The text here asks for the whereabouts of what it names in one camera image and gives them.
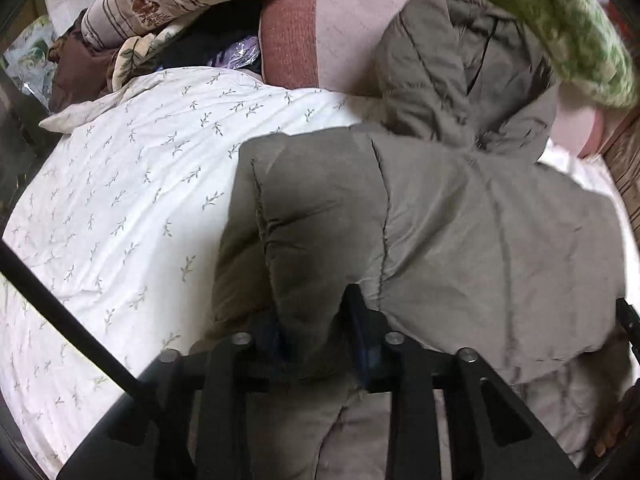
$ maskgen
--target hand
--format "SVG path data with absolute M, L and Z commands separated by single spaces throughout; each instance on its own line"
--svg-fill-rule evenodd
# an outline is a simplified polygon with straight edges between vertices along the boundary
M 616 412 L 605 426 L 602 434 L 596 442 L 593 451 L 602 457 L 607 449 L 615 445 L 631 433 L 631 424 L 640 412 L 640 379 L 629 388 L 620 401 Z

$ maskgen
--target bed sheet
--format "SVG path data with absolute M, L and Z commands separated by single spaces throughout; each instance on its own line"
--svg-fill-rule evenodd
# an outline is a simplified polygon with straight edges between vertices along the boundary
M 162 348 L 187 352 L 210 325 L 239 145 L 269 132 L 379 120 L 381 112 L 376 99 L 287 91 L 229 70 L 172 69 L 135 79 L 46 121 L 70 135 L 21 197 L 4 239 L 139 374 Z M 604 163 L 577 161 L 552 143 L 541 161 L 617 204 L 628 230 L 627 297 L 640 303 L 638 250 Z M 50 478 L 121 394 L 6 281 L 0 389 Z

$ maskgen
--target black rod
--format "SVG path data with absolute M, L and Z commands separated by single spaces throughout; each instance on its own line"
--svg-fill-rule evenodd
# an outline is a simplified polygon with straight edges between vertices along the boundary
M 0 274 L 25 300 L 49 321 L 73 346 L 129 394 L 158 425 L 161 434 L 174 445 L 186 478 L 194 478 L 195 468 L 186 448 L 158 400 L 58 301 L 20 258 L 0 239 Z

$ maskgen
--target clear plastic bag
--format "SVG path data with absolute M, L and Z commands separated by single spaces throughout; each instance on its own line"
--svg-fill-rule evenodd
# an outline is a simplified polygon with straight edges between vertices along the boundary
M 251 65 L 260 56 L 258 36 L 247 36 L 216 56 L 216 68 L 238 69 Z
M 56 32 L 47 16 L 41 16 L 5 51 L 0 66 L 23 94 L 32 94 L 47 110 L 56 64 L 47 60 Z

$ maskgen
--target silver bolt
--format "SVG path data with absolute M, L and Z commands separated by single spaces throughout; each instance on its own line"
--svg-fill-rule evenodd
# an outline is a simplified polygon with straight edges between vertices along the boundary
M 167 348 L 160 352 L 158 360 L 161 363 L 173 363 L 178 357 L 180 357 L 180 352 L 173 348 Z
M 385 341 L 390 345 L 401 345 L 404 343 L 404 336 L 399 332 L 387 332 Z
M 473 348 L 461 348 L 458 350 L 458 355 L 460 356 L 460 359 L 467 363 L 473 363 L 478 359 L 478 352 Z
M 248 345 L 254 338 L 248 332 L 237 332 L 231 338 L 234 345 Z

